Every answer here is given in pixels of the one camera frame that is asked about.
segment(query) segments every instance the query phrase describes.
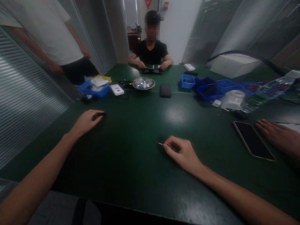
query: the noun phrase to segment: yellow container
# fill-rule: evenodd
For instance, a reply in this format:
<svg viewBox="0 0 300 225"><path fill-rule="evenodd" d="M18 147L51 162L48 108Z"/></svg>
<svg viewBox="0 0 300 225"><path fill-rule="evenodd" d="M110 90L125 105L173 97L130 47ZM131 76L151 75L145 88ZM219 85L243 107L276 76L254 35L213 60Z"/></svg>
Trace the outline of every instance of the yellow container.
<svg viewBox="0 0 300 225"><path fill-rule="evenodd" d="M112 82L112 78L111 77L106 77L106 76L98 75L95 78L100 78L100 77L102 77L103 80L108 80L110 83Z"/></svg>

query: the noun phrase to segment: cardboard box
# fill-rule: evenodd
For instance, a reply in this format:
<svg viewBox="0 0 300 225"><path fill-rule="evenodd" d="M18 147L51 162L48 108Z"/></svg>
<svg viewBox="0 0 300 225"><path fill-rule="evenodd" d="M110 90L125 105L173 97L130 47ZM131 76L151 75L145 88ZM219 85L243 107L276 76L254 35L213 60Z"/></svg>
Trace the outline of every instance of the cardboard box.
<svg viewBox="0 0 300 225"><path fill-rule="evenodd" d="M247 55L220 55L210 62L212 66L210 70L228 78L235 78L251 72L259 63L260 60Z"/></svg>

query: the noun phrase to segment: phone screen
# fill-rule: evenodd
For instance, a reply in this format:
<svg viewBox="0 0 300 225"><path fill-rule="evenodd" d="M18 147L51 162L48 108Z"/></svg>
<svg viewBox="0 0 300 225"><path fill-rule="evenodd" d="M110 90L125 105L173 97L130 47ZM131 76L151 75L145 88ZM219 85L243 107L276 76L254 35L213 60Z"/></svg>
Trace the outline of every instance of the phone screen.
<svg viewBox="0 0 300 225"><path fill-rule="evenodd" d="M254 156L275 161L275 158L251 124L237 121L234 124L246 148Z"/></svg>

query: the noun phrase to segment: black t-shirt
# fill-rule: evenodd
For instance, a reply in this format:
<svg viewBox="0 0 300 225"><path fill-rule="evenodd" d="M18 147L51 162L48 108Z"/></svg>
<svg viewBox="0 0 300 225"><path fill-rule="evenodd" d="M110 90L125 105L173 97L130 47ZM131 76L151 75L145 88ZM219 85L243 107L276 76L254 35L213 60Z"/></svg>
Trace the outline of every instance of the black t-shirt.
<svg viewBox="0 0 300 225"><path fill-rule="evenodd" d="M167 45L157 41L154 48L149 51L146 40L141 41L133 50L133 53L140 57L144 64L159 65L161 58L168 54Z"/></svg>

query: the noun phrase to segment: hand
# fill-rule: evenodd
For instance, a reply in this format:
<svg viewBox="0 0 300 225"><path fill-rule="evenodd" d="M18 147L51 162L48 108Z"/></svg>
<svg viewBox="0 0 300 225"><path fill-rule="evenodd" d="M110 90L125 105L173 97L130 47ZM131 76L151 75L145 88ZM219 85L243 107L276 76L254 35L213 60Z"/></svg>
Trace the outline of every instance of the hand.
<svg viewBox="0 0 300 225"><path fill-rule="evenodd" d="M64 74L64 70L60 65L57 65L56 63L52 63L50 65L48 65L50 67L50 69L55 72L55 73L60 73L60 74Z"/></svg>
<svg viewBox="0 0 300 225"><path fill-rule="evenodd" d="M146 68L145 64L144 64L142 61L137 61L137 66L138 66L140 69L145 69L145 68Z"/></svg>
<svg viewBox="0 0 300 225"><path fill-rule="evenodd" d="M264 119L258 120L255 125L275 147L287 154L300 155L300 133Z"/></svg>
<svg viewBox="0 0 300 225"><path fill-rule="evenodd" d="M79 138L88 131L90 131L103 118L103 116L100 116L95 121L92 121L92 117L96 113L103 113L103 111L90 109L84 112L78 118L78 120L76 121L69 133L75 136L76 138Z"/></svg>
<svg viewBox="0 0 300 225"><path fill-rule="evenodd" d="M82 54L84 55L84 57L86 57L86 58L91 58L90 52L89 52L84 46L82 46L82 47L80 48L80 50L81 50Z"/></svg>
<svg viewBox="0 0 300 225"><path fill-rule="evenodd" d="M170 66L170 61L164 61L161 65L160 65L160 69L161 70L166 70L169 66Z"/></svg>
<svg viewBox="0 0 300 225"><path fill-rule="evenodd" d="M168 145L179 148L180 151L176 153ZM202 170L205 167L198 159L189 140L170 136L163 144L163 147L169 156L171 156L184 170L194 176L196 176L199 170Z"/></svg>

